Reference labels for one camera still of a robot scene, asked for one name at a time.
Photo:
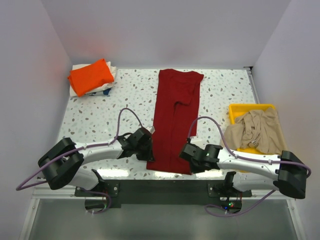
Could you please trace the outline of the dark red t-shirt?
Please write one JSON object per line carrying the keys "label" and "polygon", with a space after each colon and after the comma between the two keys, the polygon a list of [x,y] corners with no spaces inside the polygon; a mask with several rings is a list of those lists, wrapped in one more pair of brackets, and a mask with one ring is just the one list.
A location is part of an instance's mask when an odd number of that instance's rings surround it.
{"label": "dark red t-shirt", "polygon": [[152,135],[153,162],[147,170],[189,175],[189,162],[180,158],[188,134],[196,135],[191,126],[198,117],[200,86],[204,75],[195,71],[160,70]]}

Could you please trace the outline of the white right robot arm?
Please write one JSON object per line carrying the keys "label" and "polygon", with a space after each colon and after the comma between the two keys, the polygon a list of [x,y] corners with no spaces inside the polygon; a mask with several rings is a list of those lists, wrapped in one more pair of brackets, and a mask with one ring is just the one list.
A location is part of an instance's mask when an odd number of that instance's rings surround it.
{"label": "white right robot arm", "polygon": [[226,170],[223,182],[215,189],[228,197],[252,190],[279,191],[293,199],[306,197],[309,170],[290,151],[284,150],[280,155],[262,155],[229,150],[214,144],[201,148],[188,142],[179,156],[189,163],[193,174]]}

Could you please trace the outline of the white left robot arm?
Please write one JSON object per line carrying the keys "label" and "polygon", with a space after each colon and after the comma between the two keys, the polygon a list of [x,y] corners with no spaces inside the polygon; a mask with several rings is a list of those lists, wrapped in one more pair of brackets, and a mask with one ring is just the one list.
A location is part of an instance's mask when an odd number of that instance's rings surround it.
{"label": "white left robot arm", "polygon": [[97,170],[83,168],[83,165],[133,155],[139,161],[153,162],[154,132],[153,126],[140,127],[133,133],[117,136],[115,140],[97,143],[73,142],[66,137],[40,158],[37,164],[51,190],[71,185],[86,189],[92,196],[99,196],[104,190],[102,177]]}

